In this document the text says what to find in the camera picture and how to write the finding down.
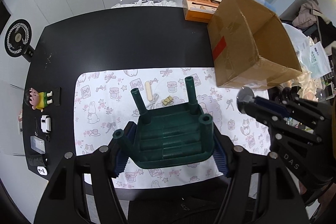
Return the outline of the beige oblong case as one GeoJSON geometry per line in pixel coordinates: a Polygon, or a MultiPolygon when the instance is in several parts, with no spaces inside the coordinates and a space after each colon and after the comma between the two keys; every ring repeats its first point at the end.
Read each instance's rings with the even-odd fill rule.
{"type": "Polygon", "coordinates": [[[146,90],[146,97],[148,101],[152,101],[153,100],[153,93],[151,91],[151,84],[149,81],[146,81],[145,83],[145,90],[146,90]]]}

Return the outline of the white plastic bag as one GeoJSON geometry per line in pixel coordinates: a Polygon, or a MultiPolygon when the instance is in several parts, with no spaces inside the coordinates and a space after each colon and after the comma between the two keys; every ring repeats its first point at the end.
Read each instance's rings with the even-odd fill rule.
{"type": "Polygon", "coordinates": [[[289,24],[282,23],[282,26],[286,30],[295,52],[301,56],[308,56],[310,54],[309,38],[304,35],[303,32],[289,24]]]}

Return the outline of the gold binder clips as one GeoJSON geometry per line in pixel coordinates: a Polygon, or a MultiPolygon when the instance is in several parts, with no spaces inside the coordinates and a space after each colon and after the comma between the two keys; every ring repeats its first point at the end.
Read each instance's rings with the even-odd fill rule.
{"type": "Polygon", "coordinates": [[[164,98],[162,101],[162,106],[166,107],[166,106],[172,106],[174,104],[174,98],[172,96],[168,96],[166,98],[164,98]]]}

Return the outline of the orange tissue box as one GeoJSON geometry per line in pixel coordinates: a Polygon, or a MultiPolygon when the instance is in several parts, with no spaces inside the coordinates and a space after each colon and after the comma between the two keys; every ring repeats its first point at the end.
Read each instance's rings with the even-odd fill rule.
{"type": "Polygon", "coordinates": [[[221,0],[183,0],[185,20],[208,23],[220,3],[221,0]]]}

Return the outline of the large cardboard box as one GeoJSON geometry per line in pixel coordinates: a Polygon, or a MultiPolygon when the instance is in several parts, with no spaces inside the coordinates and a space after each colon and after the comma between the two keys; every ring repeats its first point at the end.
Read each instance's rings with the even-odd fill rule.
{"type": "Polygon", "coordinates": [[[207,29],[218,87],[267,90],[302,73],[281,20],[254,0],[222,0],[207,29]]]}

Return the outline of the cream artificial roses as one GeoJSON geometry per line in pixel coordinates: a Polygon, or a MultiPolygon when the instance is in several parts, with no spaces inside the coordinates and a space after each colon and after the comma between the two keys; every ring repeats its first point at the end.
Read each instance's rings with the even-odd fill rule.
{"type": "Polygon", "coordinates": [[[291,81],[291,86],[299,87],[297,92],[299,98],[318,102],[317,91],[322,89],[322,82],[321,79],[312,78],[311,72],[304,71],[302,75],[291,81]]]}

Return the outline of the round grey badge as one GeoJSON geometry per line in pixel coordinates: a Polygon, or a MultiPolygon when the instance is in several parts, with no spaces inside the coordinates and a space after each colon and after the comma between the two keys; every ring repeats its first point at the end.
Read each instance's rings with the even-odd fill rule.
{"type": "Polygon", "coordinates": [[[255,95],[251,88],[247,86],[242,87],[236,96],[236,104],[238,110],[242,113],[244,110],[244,104],[253,100],[254,97],[255,95]]]}

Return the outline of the cartoon boy figurine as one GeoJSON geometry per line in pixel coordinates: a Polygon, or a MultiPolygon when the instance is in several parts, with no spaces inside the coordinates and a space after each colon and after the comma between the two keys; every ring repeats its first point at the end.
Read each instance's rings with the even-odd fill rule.
{"type": "Polygon", "coordinates": [[[34,88],[26,89],[24,92],[24,103],[30,106],[33,110],[43,112],[44,108],[53,103],[53,91],[38,92],[34,88]]]}

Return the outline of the pink jacket pile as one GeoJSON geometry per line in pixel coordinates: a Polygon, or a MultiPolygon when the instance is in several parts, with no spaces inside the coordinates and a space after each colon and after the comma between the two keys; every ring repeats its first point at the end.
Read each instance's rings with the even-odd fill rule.
{"type": "Polygon", "coordinates": [[[307,0],[301,5],[298,15],[292,24],[294,27],[305,29],[317,23],[318,17],[321,17],[326,24],[330,23],[330,19],[321,12],[318,1],[307,0]]]}

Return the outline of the black crumpled pouch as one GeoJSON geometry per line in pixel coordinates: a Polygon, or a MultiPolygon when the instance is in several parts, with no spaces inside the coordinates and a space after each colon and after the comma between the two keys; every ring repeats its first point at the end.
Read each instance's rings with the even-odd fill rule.
{"type": "Polygon", "coordinates": [[[47,166],[47,159],[44,154],[28,155],[26,159],[30,166],[47,166]]]}

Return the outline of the black flat stand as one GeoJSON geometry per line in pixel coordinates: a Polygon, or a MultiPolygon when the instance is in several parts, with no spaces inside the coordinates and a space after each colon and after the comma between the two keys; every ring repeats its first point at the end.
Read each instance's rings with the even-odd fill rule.
{"type": "Polygon", "coordinates": [[[56,106],[60,106],[61,91],[62,91],[61,87],[54,88],[53,90],[54,104],[56,106]]]}

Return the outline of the green miniature stool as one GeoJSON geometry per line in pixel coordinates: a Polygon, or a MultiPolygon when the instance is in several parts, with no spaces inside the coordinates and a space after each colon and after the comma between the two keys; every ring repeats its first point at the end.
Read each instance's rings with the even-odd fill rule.
{"type": "Polygon", "coordinates": [[[213,117],[198,104],[194,79],[185,78],[188,102],[147,109],[137,88],[131,90],[139,111],[130,158],[143,169],[205,161],[213,154],[213,117]]]}

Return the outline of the white power adapter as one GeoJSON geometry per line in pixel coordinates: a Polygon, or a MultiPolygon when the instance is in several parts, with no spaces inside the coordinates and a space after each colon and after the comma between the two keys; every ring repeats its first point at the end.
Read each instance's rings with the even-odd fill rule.
{"type": "Polygon", "coordinates": [[[41,176],[47,176],[48,175],[48,171],[47,171],[46,167],[44,167],[44,166],[37,166],[37,171],[41,176]]]}

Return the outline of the white small charger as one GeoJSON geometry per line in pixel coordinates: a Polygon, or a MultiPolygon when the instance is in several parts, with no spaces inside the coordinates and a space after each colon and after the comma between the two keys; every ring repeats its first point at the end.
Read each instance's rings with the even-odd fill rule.
{"type": "Polygon", "coordinates": [[[41,130],[47,134],[51,132],[51,117],[49,115],[41,116],[41,130]]]}

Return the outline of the clear plastic card box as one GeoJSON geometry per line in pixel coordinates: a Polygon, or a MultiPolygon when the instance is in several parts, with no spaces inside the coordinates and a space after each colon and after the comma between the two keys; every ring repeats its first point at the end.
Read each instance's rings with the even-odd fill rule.
{"type": "Polygon", "coordinates": [[[39,154],[45,154],[45,141],[37,136],[30,136],[30,146],[35,152],[39,154]]]}

